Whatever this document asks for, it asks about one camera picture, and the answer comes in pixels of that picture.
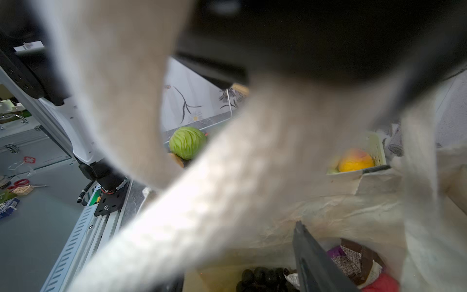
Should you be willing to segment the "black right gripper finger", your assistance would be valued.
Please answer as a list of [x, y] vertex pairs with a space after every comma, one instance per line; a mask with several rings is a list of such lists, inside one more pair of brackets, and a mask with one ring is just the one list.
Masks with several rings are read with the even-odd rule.
[[300, 291], [359, 292], [300, 221], [294, 228], [293, 249]]

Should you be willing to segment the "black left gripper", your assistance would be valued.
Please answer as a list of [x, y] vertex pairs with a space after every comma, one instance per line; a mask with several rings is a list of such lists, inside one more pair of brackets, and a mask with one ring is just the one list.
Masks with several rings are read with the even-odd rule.
[[222, 89], [255, 73], [368, 86], [396, 75], [390, 114], [467, 62], [465, 1], [176, 1], [175, 58]]

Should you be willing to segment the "brown chocolate bar wrapper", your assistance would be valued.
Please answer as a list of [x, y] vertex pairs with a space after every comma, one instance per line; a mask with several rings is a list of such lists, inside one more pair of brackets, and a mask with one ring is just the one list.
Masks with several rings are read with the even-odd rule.
[[374, 283], [386, 264], [372, 249], [342, 238], [341, 244], [327, 251], [337, 267], [358, 287]]

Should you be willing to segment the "black grape bunch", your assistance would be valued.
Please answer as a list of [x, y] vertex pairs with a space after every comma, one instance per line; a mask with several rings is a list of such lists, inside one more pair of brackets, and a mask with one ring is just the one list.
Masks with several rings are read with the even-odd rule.
[[266, 268], [258, 266], [243, 270], [236, 292], [298, 292], [287, 279], [292, 272], [287, 268]]

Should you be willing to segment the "pink dragon fruit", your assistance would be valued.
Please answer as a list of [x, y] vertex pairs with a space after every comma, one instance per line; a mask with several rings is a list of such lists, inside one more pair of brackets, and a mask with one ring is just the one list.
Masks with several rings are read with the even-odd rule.
[[362, 292], [399, 292], [400, 285], [386, 273], [379, 275], [376, 281], [361, 289]]

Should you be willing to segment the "cream canvas grocery bag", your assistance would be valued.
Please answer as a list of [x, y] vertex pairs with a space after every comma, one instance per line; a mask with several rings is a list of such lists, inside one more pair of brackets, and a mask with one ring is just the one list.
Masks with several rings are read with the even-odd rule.
[[461, 63], [465, 1], [326, 1], [306, 12], [320, 52], [313, 73], [261, 68], [251, 101], [188, 170], [156, 130], [168, 59], [196, 1], [29, 1], [55, 71], [118, 170], [161, 191], [88, 263], [72, 292], [147, 292], [223, 252], [286, 192], [308, 191], [334, 148], [405, 99], [404, 219], [414, 280], [460, 292], [464, 232], [450, 228], [437, 191], [433, 131], [419, 97]]

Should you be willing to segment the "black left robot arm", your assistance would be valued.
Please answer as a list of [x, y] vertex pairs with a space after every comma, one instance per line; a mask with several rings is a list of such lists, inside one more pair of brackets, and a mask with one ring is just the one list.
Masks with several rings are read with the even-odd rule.
[[[159, 133], [169, 60], [253, 90], [183, 174]], [[467, 57], [465, 1], [2, 1], [1, 67], [89, 170], [156, 189], [308, 180], [340, 139]]]

